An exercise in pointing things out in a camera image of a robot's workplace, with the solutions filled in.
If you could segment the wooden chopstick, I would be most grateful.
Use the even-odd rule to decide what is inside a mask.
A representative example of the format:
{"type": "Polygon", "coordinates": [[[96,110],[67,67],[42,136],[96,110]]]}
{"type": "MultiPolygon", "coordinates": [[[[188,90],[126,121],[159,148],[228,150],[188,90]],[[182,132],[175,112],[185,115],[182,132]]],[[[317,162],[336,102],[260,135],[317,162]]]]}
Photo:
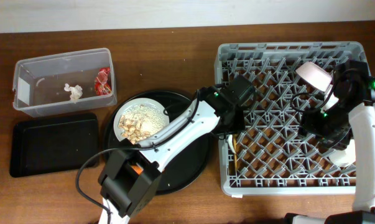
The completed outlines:
{"type": "Polygon", "coordinates": [[[233,135],[232,137],[232,143],[233,143],[233,154],[234,154],[234,169],[235,172],[237,173],[238,167],[237,167],[237,153],[236,153],[236,139],[235,136],[233,135]]]}

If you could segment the white cup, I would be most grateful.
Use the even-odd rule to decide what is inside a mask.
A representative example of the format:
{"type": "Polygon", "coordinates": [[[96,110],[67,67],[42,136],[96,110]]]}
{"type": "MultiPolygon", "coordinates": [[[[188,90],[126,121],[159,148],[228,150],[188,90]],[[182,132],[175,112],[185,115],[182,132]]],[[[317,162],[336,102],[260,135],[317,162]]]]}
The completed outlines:
{"type": "Polygon", "coordinates": [[[343,151],[335,151],[328,156],[329,160],[338,167],[348,167],[356,161],[356,147],[354,139],[350,140],[343,151]]]}

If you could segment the pink bowl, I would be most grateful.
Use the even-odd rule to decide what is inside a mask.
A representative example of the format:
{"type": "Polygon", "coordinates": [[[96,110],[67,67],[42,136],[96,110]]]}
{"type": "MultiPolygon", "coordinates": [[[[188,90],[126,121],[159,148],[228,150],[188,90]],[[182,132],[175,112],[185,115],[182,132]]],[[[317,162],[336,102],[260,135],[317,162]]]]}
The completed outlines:
{"type": "Polygon", "coordinates": [[[322,92],[327,91],[332,81],[331,75],[313,62],[305,62],[296,69],[296,73],[300,78],[322,92]]]}

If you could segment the grey plate with rice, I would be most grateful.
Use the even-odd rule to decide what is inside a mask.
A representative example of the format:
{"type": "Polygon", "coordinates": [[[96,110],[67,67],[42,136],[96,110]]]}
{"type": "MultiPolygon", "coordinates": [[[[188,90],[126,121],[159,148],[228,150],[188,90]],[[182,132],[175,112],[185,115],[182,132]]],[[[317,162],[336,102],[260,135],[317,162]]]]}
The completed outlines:
{"type": "Polygon", "coordinates": [[[135,144],[158,133],[169,124],[164,107],[150,98],[136,98],[117,110],[113,131],[118,141],[127,139],[135,144]]]}

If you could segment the orange carrot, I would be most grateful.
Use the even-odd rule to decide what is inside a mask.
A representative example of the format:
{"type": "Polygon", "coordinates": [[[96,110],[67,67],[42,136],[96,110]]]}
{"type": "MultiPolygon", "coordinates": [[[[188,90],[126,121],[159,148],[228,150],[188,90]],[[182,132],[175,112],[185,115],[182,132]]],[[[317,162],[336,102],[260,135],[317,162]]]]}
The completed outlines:
{"type": "Polygon", "coordinates": [[[141,174],[143,172],[143,168],[139,167],[139,166],[135,166],[133,165],[132,166],[132,169],[137,173],[137,174],[141,174]]]}

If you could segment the red snack wrapper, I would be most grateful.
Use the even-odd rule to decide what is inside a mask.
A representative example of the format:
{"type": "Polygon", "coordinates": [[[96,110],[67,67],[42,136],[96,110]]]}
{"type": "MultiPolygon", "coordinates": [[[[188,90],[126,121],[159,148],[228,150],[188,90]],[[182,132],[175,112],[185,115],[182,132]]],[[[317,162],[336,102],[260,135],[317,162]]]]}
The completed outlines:
{"type": "Polygon", "coordinates": [[[101,68],[98,75],[95,78],[95,93],[98,96],[108,95],[112,92],[110,85],[108,84],[108,78],[111,74],[109,67],[101,68]]]}

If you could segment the white tissue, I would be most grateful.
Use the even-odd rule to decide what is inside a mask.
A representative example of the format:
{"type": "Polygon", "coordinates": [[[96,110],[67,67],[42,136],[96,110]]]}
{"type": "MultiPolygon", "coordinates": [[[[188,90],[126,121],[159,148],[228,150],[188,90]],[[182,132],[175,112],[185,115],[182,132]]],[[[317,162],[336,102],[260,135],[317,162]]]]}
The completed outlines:
{"type": "Polygon", "coordinates": [[[70,100],[75,101],[78,100],[82,97],[83,95],[83,89],[80,85],[76,86],[70,86],[69,84],[65,84],[64,90],[67,92],[70,92],[70,100]]]}

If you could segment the white plastic fork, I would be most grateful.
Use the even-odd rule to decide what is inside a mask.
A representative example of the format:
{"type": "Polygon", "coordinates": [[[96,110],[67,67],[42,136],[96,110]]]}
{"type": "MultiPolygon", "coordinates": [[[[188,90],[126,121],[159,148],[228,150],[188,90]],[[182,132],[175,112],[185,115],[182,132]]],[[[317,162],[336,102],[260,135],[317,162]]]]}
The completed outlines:
{"type": "Polygon", "coordinates": [[[236,154],[236,151],[235,151],[235,141],[234,141],[233,135],[228,135],[228,137],[227,137],[227,143],[228,143],[228,147],[230,148],[231,152],[233,154],[236,154]]]}

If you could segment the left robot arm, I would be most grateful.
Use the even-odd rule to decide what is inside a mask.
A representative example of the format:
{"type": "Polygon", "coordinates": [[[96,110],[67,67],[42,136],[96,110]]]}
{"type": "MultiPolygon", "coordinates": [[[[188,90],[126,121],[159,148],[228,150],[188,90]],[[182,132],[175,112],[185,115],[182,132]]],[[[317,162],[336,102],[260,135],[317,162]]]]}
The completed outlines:
{"type": "Polygon", "coordinates": [[[188,145],[208,133],[229,135],[244,128],[243,105],[250,94],[202,88],[170,124],[135,146],[110,149],[100,173],[100,223],[127,223],[156,195],[162,173],[188,145]]]}

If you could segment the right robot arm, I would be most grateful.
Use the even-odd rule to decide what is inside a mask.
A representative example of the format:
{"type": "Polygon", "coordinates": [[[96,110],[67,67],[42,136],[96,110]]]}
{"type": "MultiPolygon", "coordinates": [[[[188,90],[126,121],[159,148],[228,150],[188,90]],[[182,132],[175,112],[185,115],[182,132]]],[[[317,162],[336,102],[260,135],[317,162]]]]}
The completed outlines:
{"type": "Polygon", "coordinates": [[[284,223],[375,223],[375,103],[361,103],[349,112],[356,151],[356,192],[353,210],[315,218],[288,213],[284,223]]]}

